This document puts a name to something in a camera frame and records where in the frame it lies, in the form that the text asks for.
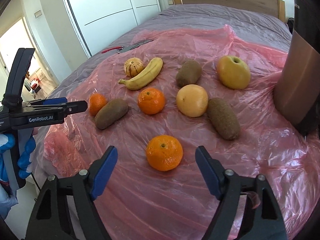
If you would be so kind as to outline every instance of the plastic wrap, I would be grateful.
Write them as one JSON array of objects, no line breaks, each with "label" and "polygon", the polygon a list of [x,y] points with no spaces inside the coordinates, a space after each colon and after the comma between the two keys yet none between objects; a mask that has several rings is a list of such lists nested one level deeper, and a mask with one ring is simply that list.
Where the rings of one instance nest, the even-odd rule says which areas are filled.
[{"label": "plastic wrap", "polygon": [[[213,158],[239,175],[267,176],[292,239],[319,199],[320,142],[316,134],[305,140],[274,107],[272,90],[287,54],[247,43],[228,25],[210,31],[143,31],[132,42],[142,39],[154,41],[110,56],[68,96],[69,101],[88,100],[98,92],[108,100],[123,98],[129,105],[127,115],[103,131],[95,127],[88,111],[68,116],[64,124],[50,127],[44,157],[65,177],[87,168],[108,146],[115,146],[118,163],[95,201],[112,239],[195,240],[202,238],[218,206],[195,162],[196,147],[204,145]],[[224,55],[238,56],[248,64],[252,79],[245,90],[230,90],[218,81],[215,64]],[[163,59],[160,74],[148,85],[166,97],[161,113],[143,114],[137,106],[139,91],[117,83],[125,77],[123,64],[131,57],[144,64],[153,57]],[[223,140],[206,114],[189,118],[178,111],[175,76],[188,58],[203,66],[198,84],[209,98],[224,98],[232,106],[241,125],[239,139]],[[184,150],[180,165],[169,172],[154,170],[145,158],[148,141],[161,134],[176,137]],[[241,200],[230,239],[236,238],[243,207]]]}]

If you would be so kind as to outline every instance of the yellow apple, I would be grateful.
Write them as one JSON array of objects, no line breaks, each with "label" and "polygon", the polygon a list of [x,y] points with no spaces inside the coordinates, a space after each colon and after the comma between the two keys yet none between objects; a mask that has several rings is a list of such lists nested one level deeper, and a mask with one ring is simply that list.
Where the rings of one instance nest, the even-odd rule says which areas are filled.
[{"label": "yellow apple", "polygon": [[222,57],[217,65],[218,78],[222,84],[231,89],[245,89],[250,83],[250,69],[240,58]]}]

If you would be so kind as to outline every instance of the kiwifruit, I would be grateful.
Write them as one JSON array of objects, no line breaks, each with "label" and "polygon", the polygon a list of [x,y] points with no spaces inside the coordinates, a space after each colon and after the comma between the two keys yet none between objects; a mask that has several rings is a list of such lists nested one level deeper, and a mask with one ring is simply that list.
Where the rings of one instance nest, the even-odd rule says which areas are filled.
[{"label": "kiwifruit", "polygon": [[95,117],[96,127],[103,130],[112,125],[128,112],[128,104],[121,98],[116,98],[107,103]]},{"label": "kiwifruit", "polygon": [[190,84],[196,84],[201,76],[202,67],[200,64],[191,59],[183,63],[176,75],[176,82],[179,87],[184,87]]},{"label": "kiwifruit", "polygon": [[212,98],[208,102],[207,114],[215,128],[225,140],[237,139],[240,124],[230,105],[222,98]]}]

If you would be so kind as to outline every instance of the gray bedsheet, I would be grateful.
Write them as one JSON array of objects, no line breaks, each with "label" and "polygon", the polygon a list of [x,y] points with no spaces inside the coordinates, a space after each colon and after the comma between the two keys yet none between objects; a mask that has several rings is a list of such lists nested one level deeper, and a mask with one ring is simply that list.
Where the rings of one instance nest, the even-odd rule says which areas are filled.
[{"label": "gray bedsheet", "polygon": [[[286,24],[275,17],[209,4],[175,5],[161,12],[157,17],[137,26],[114,41],[109,47],[127,46],[142,30],[169,30],[178,28],[218,29],[225,24],[232,26],[236,35],[245,41],[268,45],[288,51],[291,34]],[[85,80],[96,66],[116,52],[98,53],[84,62],[67,77],[49,98],[65,97]],[[42,185],[48,174],[57,174],[55,168],[44,160],[44,138],[49,127],[41,127],[36,136],[37,147],[33,157],[33,171]]]}]

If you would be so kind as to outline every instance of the hand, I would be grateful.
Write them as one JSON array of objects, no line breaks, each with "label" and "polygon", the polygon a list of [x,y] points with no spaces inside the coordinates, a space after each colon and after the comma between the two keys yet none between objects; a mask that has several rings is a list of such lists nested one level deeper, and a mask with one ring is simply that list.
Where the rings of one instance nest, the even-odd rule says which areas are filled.
[{"label": "hand", "polygon": [[[14,205],[18,204],[16,196],[9,196],[7,192],[1,185],[2,182],[8,182],[8,175],[4,167],[4,161],[2,154],[6,150],[10,150],[14,144],[15,139],[12,134],[0,134],[0,216],[5,219]],[[36,142],[33,136],[30,137],[30,140],[25,145],[25,151],[21,154],[20,159],[18,160],[18,166],[20,167],[19,176],[22,179],[27,178],[30,173],[27,172],[27,167],[30,162],[30,154],[35,150]]]},{"label": "hand", "polygon": [[[12,134],[0,134],[0,180],[8,182],[8,175],[4,167],[4,161],[2,153],[6,150],[10,150],[15,144],[15,139]],[[25,151],[21,154],[18,160],[18,166],[20,167],[19,176],[22,179],[26,179],[31,173],[27,172],[27,167],[30,162],[30,154],[36,148],[36,141],[33,136],[30,137],[29,141],[25,145]]]}]

